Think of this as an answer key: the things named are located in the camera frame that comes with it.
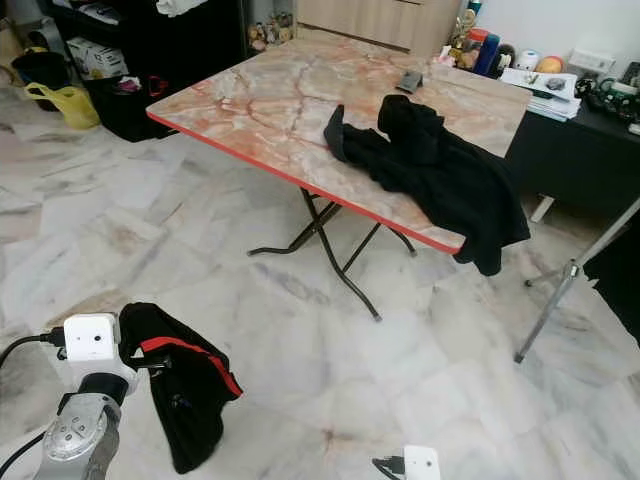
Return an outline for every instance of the marble floor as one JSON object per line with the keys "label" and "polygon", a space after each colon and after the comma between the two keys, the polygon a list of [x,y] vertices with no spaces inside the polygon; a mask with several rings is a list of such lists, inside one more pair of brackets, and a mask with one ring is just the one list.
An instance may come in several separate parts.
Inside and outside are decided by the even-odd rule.
{"label": "marble floor", "polygon": [[[586,280],[529,357],[512,362],[557,267],[594,235],[551,217],[504,251],[502,272],[381,230],[352,278],[317,240],[286,257],[308,213],[290,184],[182,135],[130,144],[76,132],[0,89],[0,347],[72,312],[153,301],[228,353],[245,395],[224,411],[217,453],[186,479],[375,479],[371,457],[407,443],[440,455],[443,480],[640,478],[640,350]],[[345,258],[371,222],[328,227]],[[46,346],[0,372],[0,459],[52,419],[69,381]],[[112,479],[169,479],[148,383],[126,400]],[[32,478],[40,449],[7,478]]]}

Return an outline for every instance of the wooden drawer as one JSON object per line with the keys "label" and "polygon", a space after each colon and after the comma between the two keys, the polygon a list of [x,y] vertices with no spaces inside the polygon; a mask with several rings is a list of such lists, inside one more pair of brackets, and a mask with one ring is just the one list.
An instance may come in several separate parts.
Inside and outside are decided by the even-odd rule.
{"label": "wooden drawer", "polygon": [[422,0],[298,0],[298,22],[410,49]]}

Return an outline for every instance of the power outlet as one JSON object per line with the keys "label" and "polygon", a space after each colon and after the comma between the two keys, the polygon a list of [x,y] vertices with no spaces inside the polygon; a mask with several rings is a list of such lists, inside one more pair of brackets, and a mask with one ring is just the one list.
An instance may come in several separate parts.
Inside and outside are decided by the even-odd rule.
{"label": "power outlet", "polygon": [[569,58],[570,65],[598,73],[609,73],[614,63],[616,61],[611,55],[588,52],[577,48]]}

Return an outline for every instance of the shelf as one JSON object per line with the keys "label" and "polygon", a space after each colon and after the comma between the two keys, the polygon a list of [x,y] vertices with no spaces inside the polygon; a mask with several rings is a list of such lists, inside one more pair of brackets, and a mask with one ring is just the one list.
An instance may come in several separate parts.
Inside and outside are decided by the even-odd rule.
{"label": "shelf", "polygon": [[65,40],[79,35],[107,47],[122,46],[121,25],[110,25],[78,10],[53,4],[48,6],[47,14],[54,18]]}

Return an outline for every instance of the white wall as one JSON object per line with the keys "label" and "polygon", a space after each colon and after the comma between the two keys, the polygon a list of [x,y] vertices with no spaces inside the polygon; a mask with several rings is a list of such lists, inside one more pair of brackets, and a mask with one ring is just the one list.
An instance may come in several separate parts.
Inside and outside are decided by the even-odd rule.
{"label": "white wall", "polygon": [[640,0],[484,0],[478,26],[517,52],[532,48],[568,58],[580,47],[610,53],[615,77],[640,61]]}
{"label": "white wall", "polygon": [[292,12],[293,0],[250,0],[249,10],[249,21],[251,23],[266,22],[269,19],[269,15],[274,11]]}

